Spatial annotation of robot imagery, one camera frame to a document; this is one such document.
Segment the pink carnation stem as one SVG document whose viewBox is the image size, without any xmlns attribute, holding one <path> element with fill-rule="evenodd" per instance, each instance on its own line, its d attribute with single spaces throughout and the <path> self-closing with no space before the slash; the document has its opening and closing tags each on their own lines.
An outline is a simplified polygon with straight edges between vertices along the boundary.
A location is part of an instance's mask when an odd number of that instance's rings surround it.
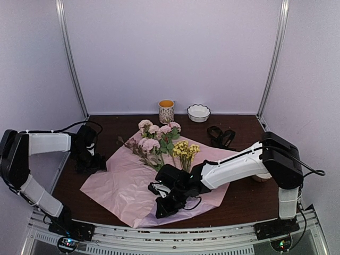
<svg viewBox="0 0 340 255">
<path fill-rule="evenodd" d="M 173 157 L 173 141 L 179 138 L 180 132 L 181 126 L 177 122 L 170 122 L 160 126 L 158 138 L 155 140 L 159 141 L 162 154 L 168 154 Z"/>
</svg>

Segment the dusty pink rose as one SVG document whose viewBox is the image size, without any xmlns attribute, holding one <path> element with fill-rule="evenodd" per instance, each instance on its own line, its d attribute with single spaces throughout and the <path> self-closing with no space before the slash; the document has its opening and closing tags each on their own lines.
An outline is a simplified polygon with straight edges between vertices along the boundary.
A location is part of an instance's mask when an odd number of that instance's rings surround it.
<svg viewBox="0 0 340 255">
<path fill-rule="evenodd" d="M 159 141 L 152 138 L 142 138 L 140 141 L 130 138 L 124 141 L 122 137 L 118 137 L 118 143 L 130 149 L 134 155 L 138 156 L 139 161 L 143 165 L 151 167 L 157 172 L 163 167 L 164 160 Z"/>
</svg>

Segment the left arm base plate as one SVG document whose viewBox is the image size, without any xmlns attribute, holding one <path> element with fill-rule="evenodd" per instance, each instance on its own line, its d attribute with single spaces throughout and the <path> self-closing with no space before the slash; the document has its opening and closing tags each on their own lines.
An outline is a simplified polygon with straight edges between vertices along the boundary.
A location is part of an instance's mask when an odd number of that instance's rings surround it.
<svg viewBox="0 0 340 255">
<path fill-rule="evenodd" d="M 71 237 L 78 241 L 91 241 L 94 235 L 95 226 L 93 224 L 73 221 L 69 228 L 60 227 L 56 223 L 51 223 L 48 230 L 52 233 Z"/>
</svg>

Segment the black printed ribbon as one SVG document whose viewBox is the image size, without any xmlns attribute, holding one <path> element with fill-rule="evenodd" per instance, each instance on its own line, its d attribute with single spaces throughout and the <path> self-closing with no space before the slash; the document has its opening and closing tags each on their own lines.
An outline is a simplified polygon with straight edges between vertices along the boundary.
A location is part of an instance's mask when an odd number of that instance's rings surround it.
<svg viewBox="0 0 340 255">
<path fill-rule="evenodd" d="M 236 151 L 236 149 L 231 148 L 230 144 L 234 140 L 236 136 L 236 132 L 229 129 L 226 131 L 222 131 L 217 126 L 211 126 L 207 128 L 207 134 L 210 137 L 211 146 L 218 149 L 225 149 Z"/>
</svg>

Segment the pale pink rose stem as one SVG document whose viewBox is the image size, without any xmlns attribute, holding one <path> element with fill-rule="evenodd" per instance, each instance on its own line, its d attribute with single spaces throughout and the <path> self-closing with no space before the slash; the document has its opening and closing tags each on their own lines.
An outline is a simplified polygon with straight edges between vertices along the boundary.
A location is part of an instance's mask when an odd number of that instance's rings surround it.
<svg viewBox="0 0 340 255">
<path fill-rule="evenodd" d="M 157 139 L 160 127 L 150 120 L 142 120 L 138 124 L 142 138 Z"/>
</svg>

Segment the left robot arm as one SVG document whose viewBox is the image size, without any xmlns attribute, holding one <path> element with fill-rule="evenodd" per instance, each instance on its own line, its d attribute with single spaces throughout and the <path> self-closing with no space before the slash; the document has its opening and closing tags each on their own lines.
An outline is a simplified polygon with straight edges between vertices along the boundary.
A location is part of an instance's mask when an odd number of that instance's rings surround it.
<svg viewBox="0 0 340 255">
<path fill-rule="evenodd" d="M 76 133 L 67 128 L 49 131 L 5 130 L 1 139 L 1 177 L 9 189 L 47 215 L 65 236 L 77 228 L 70 209 L 49 194 L 32 176 L 32 155 L 68 152 L 77 173 L 106 171 L 106 158 L 95 152 L 99 133 L 82 125 Z"/>
</svg>

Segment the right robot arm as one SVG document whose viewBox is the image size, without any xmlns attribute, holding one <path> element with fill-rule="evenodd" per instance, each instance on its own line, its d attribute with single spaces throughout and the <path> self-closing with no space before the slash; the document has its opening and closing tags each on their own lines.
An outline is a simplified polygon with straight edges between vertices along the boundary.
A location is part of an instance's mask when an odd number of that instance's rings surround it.
<svg viewBox="0 0 340 255">
<path fill-rule="evenodd" d="M 245 177 L 270 174 L 279 187 L 279 218 L 273 221 L 276 234 L 293 225 L 299 188 L 303 184 L 298 148 L 273 132 L 265 132 L 251 147 L 218 161 L 204 160 L 191 172 L 164 165 L 149 190 L 156 194 L 156 218 L 165 218 L 185 208 L 189 197 L 198 197 Z"/>
</svg>

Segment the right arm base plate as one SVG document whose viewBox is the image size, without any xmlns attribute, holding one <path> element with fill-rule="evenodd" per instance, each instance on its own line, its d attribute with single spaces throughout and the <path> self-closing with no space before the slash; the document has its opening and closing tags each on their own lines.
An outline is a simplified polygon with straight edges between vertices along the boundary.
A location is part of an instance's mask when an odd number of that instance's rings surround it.
<svg viewBox="0 0 340 255">
<path fill-rule="evenodd" d="M 300 229 L 296 219 L 274 219 L 268 222 L 256 223 L 254 231 L 258 240 L 271 239 L 277 236 L 290 234 Z"/>
</svg>

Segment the fake flower bunch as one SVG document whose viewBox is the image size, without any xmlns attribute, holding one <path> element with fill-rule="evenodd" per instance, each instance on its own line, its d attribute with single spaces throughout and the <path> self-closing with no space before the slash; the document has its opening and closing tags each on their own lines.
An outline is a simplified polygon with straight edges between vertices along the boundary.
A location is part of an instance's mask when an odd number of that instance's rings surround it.
<svg viewBox="0 0 340 255">
<path fill-rule="evenodd" d="M 191 164 L 195 156 L 200 152 L 197 144 L 189 144 L 188 141 L 179 141 L 174 145 L 173 157 L 180 161 L 181 169 L 191 172 Z"/>
</svg>

